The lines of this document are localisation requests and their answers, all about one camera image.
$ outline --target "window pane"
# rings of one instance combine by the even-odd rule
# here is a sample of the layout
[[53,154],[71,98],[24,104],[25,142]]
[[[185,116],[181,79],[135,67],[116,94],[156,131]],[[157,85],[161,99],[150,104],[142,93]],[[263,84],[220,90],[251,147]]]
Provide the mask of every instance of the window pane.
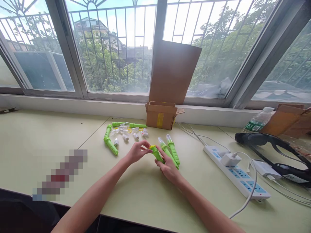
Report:
[[187,96],[225,98],[276,3],[229,0],[167,4],[164,40],[202,48]]
[[0,72],[1,72],[0,87],[17,87],[17,88],[20,87],[1,56],[0,56]]
[[252,100],[311,102],[311,21],[273,68]]
[[44,0],[0,0],[0,31],[27,89],[74,91]]
[[156,4],[133,2],[66,0],[89,92],[149,92]]

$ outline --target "window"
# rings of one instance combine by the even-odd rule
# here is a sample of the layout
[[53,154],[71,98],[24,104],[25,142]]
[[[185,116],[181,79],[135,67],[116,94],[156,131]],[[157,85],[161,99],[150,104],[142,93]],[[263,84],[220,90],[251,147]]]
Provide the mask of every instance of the window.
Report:
[[0,0],[0,93],[146,102],[163,39],[202,48],[185,105],[310,103],[309,9],[308,0]]
[[276,3],[168,1],[164,40],[202,48],[187,96],[225,98]]
[[148,94],[156,1],[139,3],[66,0],[88,92]]
[[279,60],[252,100],[311,103],[311,21]]
[[23,88],[74,92],[45,1],[2,0],[0,15],[2,45],[20,74]]
[[0,87],[17,87],[19,84],[15,80],[9,68],[6,66],[4,60],[0,57]]

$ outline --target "cardboard box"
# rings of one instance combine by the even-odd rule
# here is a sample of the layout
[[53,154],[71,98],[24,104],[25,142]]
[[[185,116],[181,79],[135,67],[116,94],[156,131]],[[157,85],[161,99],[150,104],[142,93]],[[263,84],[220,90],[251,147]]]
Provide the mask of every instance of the cardboard box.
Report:
[[173,103],[150,101],[146,103],[147,126],[171,130],[178,114],[184,113]]
[[274,136],[285,134],[293,138],[302,137],[311,131],[311,110],[303,108],[303,105],[280,104],[260,132]]
[[202,49],[161,41],[153,54],[149,101],[146,103],[147,126],[171,130],[182,105]]

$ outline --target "power adapter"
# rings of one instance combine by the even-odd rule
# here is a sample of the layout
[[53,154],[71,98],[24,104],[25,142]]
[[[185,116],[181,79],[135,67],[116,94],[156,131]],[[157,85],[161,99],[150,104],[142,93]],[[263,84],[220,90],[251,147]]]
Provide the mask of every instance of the power adapter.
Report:
[[267,164],[264,161],[259,161],[259,160],[253,160],[253,163],[255,164],[256,170],[259,172],[260,175],[263,177],[267,175],[273,176],[276,180],[282,178],[282,176],[277,173],[272,167]]
[[226,153],[224,156],[221,158],[220,162],[222,165],[226,167],[234,167],[236,166],[240,161],[241,157],[236,155],[235,153]]

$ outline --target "hand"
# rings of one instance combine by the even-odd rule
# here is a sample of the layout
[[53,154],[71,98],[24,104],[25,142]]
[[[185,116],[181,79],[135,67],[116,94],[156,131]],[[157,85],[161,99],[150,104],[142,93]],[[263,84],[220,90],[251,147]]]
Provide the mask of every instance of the hand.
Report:
[[162,173],[170,182],[178,186],[178,184],[182,181],[183,177],[178,172],[172,159],[159,146],[156,147],[161,153],[163,160],[165,161],[165,164],[163,164],[160,161],[155,160],[156,165],[161,169]]
[[140,160],[145,154],[152,152],[149,147],[150,144],[147,140],[135,142],[130,151],[127,153],[126,157],[129,159],[130,163],[135,163]]

